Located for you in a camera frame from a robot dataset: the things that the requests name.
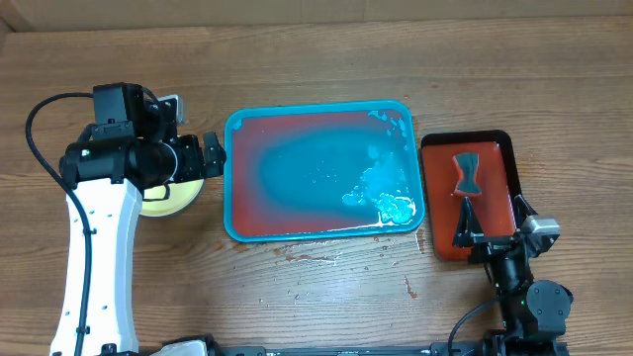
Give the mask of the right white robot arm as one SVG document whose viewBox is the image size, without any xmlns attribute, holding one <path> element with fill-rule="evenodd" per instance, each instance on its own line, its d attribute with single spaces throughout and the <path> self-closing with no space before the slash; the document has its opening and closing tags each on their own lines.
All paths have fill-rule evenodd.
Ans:
<svg viewBox="0 0 633 356">
<path fill-rule="evenodd" d="M 496 296 L 468 311 L 452 328 L 446 343 L 448 355 L 567 355 L 557 339 L 566 332 L 566 320 L 574 301 L 572 292 L 549 280 L 536 281 L 529 261 L 547 252 L 560 236 L 560 225 L 541 216 L 518 195 L 524 213 L 512 235 L 484 236 L 471 200 L 464 198 L 453 244 L 468 247 L 468 262 L 482 264 Z M 499 306 L 503 329 L 489 331 L 471 347 L 456 346 L 459 328 L 475 314 Z"/>
</svg>

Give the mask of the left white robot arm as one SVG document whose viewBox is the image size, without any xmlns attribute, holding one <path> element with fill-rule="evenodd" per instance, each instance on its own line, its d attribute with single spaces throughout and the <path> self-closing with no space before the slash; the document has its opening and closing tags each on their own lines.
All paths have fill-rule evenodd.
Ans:
<svg viewBox="0 0 633 356">
<path fill-rule="evenodd" d="M 70 222 L 62 314 L 52 355 L 136 355 L 133 260 L 139 218 L 175 215 L 220 177 L 215 133 L 181 135 L 184 103 L 140 85 L 89 93 L 95 121 L 59 162 Z"/>
</svg>

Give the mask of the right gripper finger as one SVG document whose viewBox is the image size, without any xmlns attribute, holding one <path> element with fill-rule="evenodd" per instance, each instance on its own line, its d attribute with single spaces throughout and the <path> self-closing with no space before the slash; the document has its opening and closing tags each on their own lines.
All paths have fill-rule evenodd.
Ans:
<svg viewBox="0 0 633 356">
<path fill-rule="evenodd" d="M 455 247 L 473 247 L 484 238 L 483 229 L 477 219 L 469 197 L 462 200 L 460 217 L 452 245 Z"/>
<path fill-rule="evenodd" d="M 536 211 L 528 204 L 522 194 L 516 195 L 512 199 L 512 203 L 516 227 L 522 227 L 529 217 L 536 215 Z"/>
</svg>

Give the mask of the yellow-green plate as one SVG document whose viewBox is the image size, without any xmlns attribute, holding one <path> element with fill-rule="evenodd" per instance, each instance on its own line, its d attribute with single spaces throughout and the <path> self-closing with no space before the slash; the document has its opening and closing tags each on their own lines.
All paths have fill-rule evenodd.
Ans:
<svg viewBox="0 0 633 356">
<path fill-rule="evenodd" d="M 204 187 L 202 179 L 169 183 L 144 191 L 140 214 L 149 218 L 163 218 L 178 214 L 192 205 Z"/>
</svg>

